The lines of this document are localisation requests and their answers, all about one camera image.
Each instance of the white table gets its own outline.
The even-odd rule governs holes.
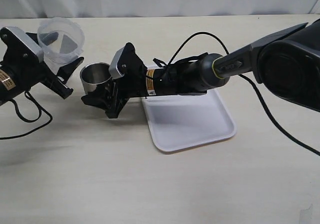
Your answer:
[[[320,158],[283,136],[265,115],[251,86],[239,77],[219,92],[238,132],[228,141],[172,155],[157,151],[139,99],[117,120],[81,102],[81,68],[110,63],[132,42],[137,54],[169,60],[197,31],[212,32],[236,50],[315,15],[74,19],[85,33],[84,63],[72,76],[66,100],[38,84],[31,92],[54,116],[48,127],[0,142],[0,223],[298,223],[313,204],[320,219]],[[0,20],[36,32],[40,20]],[[223,53],[197,37],[180,57]],[[0,44],[0,56],[5,45]],[[285,102],[260,85],[272,113],[288,132],[320,149],[320,114]],[[28,116],[36,110],[16,98]],[[26,132],[11,103],[0,108],[1,136]]]

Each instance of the clear plastic cup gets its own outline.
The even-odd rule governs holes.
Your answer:
[[[85,35],[78,24],[65,18],[52,18],[41,22],[37,39],[44,56],[60,68],[83,52]]]

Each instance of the white tabletop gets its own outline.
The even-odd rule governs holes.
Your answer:
[[[54,117],[25,138],[0,142],[0,223],[298,223],[313,205],[320,219],[320,158],[297,146],[269,121],[251,86],[239,77],[220,88],[238,132],[228,141],[165,155],[153,145],[139,99],[120,118],[85,106],[79,78],[91,62],[109,63],[132,42],[151,64],[168,61],[192,33],[221,37],[230,51],[315,15],[73,19],[85,33],[84,63],[72,76],[66,100],[38,84],[31,93]],[[40,20],[0,20],[36,32]],[[0,43],[0,56],[5,45]],[[210,37],[197,37],[180,57],[223,53]],[[320,149],[320,114],[259,88],[280,124]],[[21,111],[36,110],[23,95]],[[11,103],[0,107],[1,136],[39,125],[21,122]]]

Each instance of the stainless steel cup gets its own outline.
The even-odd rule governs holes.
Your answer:
[[[92,63],[85,66],[80,72],[80,78],[82,81],[85,94],[94,91],[98,85],[103,85],[109,79],[109,64],[104,62]]]

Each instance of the warning label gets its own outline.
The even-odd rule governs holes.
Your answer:
[[[10,76],[3,70],[0,70],[0,81],[5,86],[6,90],[13,89],[16,85]]]
[[[146,75],[153,78],[154,77],[154,70],[147,70],[147,73]],[[146,90],[148,92],[148,95],[156,95],[156,92],[155,92],[155,87],[154,87],[154,80],[151,80],[151,79],[148,79],[146,78],[145,79],[145,85],[146,85]]]

